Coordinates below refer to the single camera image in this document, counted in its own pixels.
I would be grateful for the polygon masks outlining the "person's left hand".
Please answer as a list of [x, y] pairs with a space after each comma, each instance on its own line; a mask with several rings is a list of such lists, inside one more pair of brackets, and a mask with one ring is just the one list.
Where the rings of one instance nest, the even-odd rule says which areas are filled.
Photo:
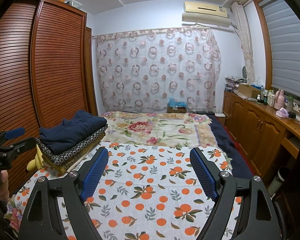
[[3, 170], [0, 172], [1, 184], [0, 184], [0, 201], [6, 202], [9, 199], [8, 190], [8, 172]]

